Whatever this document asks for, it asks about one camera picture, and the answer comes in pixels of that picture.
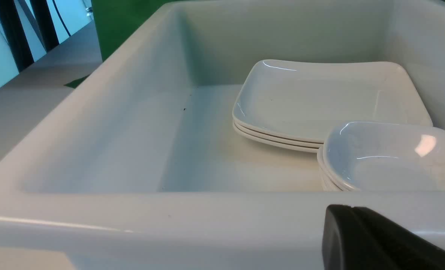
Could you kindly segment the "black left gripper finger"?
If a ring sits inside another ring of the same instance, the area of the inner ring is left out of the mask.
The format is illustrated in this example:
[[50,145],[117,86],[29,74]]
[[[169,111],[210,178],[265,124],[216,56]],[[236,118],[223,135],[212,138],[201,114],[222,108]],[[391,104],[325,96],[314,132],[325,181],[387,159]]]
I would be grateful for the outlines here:
[[445,250],[368,207],[330,204],[322,240],[325,270],[445,270]]

